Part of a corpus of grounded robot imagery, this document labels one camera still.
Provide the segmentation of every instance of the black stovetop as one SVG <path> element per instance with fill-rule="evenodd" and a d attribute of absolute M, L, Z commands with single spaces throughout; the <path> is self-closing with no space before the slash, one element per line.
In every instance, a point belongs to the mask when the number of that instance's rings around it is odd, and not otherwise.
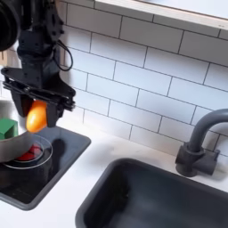
<path fill-rule="evenodd" d="M 60 127 L 46 128 L 33 138 L 28 153 L 0 165 L 0 200 L 24 210 L 36 207 L 91 143 Z"/>

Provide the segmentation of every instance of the pot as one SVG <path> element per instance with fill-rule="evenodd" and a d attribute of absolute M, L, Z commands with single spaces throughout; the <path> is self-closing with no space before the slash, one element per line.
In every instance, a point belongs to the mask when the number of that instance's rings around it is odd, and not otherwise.
<path fill-rule="evenodd" d="M 26 119 L 22 118 L 13 102 L 0 101 L 0 118 L 18 121 L 19 135 L 0 140 L 0 162 L 7 162 L 22 156 L 33 144 L 32 134 L 26 130 Z"/>

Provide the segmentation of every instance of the black robotic arm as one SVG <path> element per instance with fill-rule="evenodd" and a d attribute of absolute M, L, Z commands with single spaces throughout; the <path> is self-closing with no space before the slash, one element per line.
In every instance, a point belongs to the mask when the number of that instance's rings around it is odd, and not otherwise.
<path fill-rule="evenodd" d="M 60 41 L 62 25 L 55 1 L 0 0 L 0 51 L 19 39 L 22 66 L 2 69 L 4 88 L 11 91 L 22 117 L 34 100 L 46 102 L 48 127 L 56 125 L 64 110 L 75 107 L 75 90 L 60 79 L 60 47 L 68 50 Z"/>

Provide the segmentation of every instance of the orange toy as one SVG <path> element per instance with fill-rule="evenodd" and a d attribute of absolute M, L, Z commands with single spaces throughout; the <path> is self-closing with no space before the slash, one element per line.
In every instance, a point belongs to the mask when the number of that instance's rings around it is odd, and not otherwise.
<path fill-rule="evenodd" d="M 34 101 L 27 116 L 26 128 L 30 133 L 37 133 L 46 125 L 46 103 Z"/>

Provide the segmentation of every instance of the faucet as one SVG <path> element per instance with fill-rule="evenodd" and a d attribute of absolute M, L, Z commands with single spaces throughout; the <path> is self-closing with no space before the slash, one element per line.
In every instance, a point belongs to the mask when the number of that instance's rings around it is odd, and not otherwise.
<path fill-rule="evenodd" d="M 191 139 L 180 147 L 175 163 L 176 171 L 187 177 L 194 177 L 198 171 L 212 175 L 216 169 L 220 151 L 206 153 L 202 143 L 208 130 L 219 123 L 228 122 L 228 109 L 214 110 L 204 116 L 195 126 Z"/>

